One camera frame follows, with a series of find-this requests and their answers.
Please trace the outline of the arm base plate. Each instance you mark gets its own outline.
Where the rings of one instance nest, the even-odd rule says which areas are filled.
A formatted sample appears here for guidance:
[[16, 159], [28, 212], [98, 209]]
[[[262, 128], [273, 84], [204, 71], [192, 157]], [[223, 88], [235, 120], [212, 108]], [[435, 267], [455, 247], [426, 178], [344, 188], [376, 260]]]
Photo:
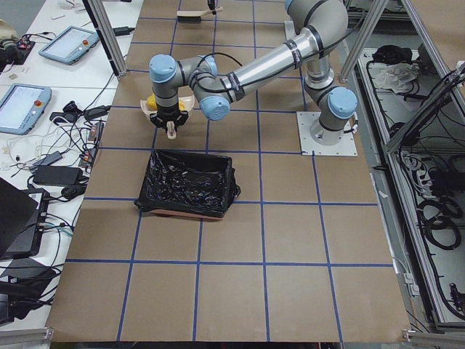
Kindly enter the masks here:
[[320, 125], [320, 112], [299, 111], [296, 117], [303, 156], [357, 156], [355, 137], [349, 121], [343, 130], [332, 132]]

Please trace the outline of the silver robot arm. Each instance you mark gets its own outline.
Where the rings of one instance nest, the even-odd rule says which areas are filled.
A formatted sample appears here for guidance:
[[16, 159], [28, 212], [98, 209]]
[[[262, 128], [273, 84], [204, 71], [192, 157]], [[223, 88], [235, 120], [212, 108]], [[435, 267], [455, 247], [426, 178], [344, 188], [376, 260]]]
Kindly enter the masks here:
[[304, 89], [321, 110], [320, 124], [328, 131], [342, 130], [355, 112], [357, 98], [334, 81], [329, 55], [346, 33], [346, 7], [341, 1], [329, 0], [287, 1], [285, 8], [296, 36], [223, 76], [217, 74], [213, 55], [183, 60], [163, 54], [152, 57], [149, 73], [157, 109], [150, 114], [150, 121], [163, 129], [186, 122], [188, 113], [181, 110], [178, 97], [184, 86], [191, 88], [207, 119], [221, 120], [233, 102], [305, 65]]

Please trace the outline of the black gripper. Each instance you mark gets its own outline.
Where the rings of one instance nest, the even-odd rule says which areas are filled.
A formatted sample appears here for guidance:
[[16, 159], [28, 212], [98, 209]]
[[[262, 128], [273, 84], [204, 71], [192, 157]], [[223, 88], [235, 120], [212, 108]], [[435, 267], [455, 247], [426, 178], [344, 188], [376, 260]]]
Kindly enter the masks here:
[[158, 128], [167, 128], [167, 125], [170, 121], [174, 123], [175, 128], [179, 128], [185, 124], [189, 115], [187, 111], [181, 110], [169, 110], [166, 111], [157, 111], [156, 113], [151, 113], [149, 115], [149, 120]]

